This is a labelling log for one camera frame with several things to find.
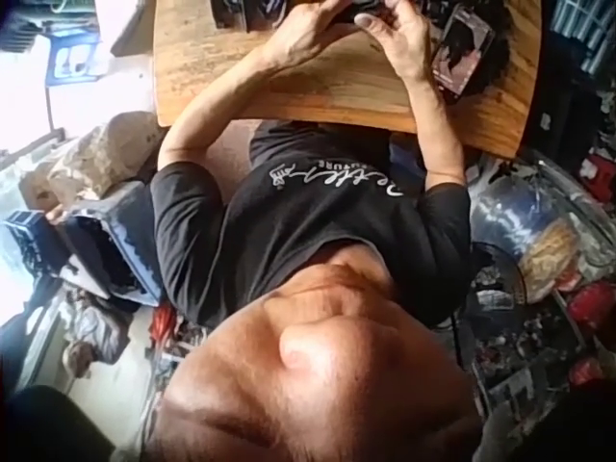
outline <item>wooden table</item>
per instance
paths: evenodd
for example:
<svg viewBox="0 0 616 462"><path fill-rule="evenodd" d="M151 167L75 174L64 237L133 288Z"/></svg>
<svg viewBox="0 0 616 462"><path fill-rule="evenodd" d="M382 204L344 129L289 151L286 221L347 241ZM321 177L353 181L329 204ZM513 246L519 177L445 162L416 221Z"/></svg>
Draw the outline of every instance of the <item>wooden table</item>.
<svg viewBox="0 0 616 462"><path fill-rule="evenodd" d="M516 155L534 93L541 0L508 0L514 27L506 76L451 109L464 144ZM191 99L270 33L218 30L209 0L158 0L154 67L158 119L167 126ZM342 122L414 132L404 87L364 34L344 38L312 62L275 77L242 118Z"/></svg>

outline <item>t-shirt sleeve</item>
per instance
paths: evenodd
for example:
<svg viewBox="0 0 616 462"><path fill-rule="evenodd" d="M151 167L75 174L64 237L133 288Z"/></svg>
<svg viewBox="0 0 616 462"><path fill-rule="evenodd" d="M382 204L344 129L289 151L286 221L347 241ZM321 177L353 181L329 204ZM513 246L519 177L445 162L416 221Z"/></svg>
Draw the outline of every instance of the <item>t-shirt sleeve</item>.
<svg viewBox="0 0 616 462"><path fill-rule="evenodd" d="M435 284L430 291L433 316L426 324L443 321L461 306L471 283L471 199L467 189L444 183L424 193L417 204L434 260Z"/></svg>
<svg viewBox="0 0 616 462"><path fill-rule="evenodd" d="M171 304L197 321L224 214L218 185L204 167L179 162L152 180L156 250Z"/></svg>

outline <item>blue crate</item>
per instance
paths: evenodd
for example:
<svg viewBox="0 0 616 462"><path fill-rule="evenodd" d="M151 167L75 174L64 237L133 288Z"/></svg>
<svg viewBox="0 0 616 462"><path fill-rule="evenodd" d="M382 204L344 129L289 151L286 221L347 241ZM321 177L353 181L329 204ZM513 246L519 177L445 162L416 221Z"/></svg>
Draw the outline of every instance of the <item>blue crate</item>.
<svg viewBox="0 0 616 462"><path fill-rule="evenodd" d="M45 213L38 210L22 210L10 214L2 220L17 244L20 241L30 243L39 255L42 265L50 275L60 274L68 262L70 252L62 238L47 220Z"/></svg>
<svg viewBox="0 0 616 462"><path fill-rule="evenodd" d="M115 286L105 271L105 255L80 228L78 217L96 219L110 236L122 259L139 283L137 289ZM69 211L64 232L92 275L120 298L158 306L163 284L154 241L154 208L149 189L139 181L121 184L102 200L82 200Z"/></svg>

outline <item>white logo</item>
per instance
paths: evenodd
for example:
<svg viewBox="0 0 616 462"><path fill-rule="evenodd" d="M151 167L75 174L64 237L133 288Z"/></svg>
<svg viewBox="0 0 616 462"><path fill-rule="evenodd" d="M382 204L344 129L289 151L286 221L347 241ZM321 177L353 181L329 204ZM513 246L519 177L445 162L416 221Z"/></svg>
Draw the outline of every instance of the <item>white logo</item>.
<svg viewBox="0 0 616 462"><path fill-rule="evenodd" d="M287 178L302 177L303 183L308 184L317 178L322 178L324 185L332 185L340 188L344 183L350 182L353 186L362 181L376 180L376 185L385 188L385 192L391 197L400 197L402 192L389 177L380 171L375 171L365 164L340 164L335 162L318 161L315 166L308 170L297 170L296 164L287 167L281 164L269 171L271 183L282 190L286 185Z"/></svg>

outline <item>nose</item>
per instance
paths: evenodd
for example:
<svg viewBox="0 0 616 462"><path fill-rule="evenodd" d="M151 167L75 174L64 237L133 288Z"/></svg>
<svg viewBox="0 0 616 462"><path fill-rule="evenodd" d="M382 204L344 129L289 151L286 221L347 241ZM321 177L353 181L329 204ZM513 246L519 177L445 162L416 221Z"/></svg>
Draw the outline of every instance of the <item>nose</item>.
<svg viewBox="0 0 616 462"><path fill-rule="evenodd" d="M360 383L378 369L395 366L397 335L393 327L371 320L336 316L287 327L280 337L280 357L291 371Z"/></svg>

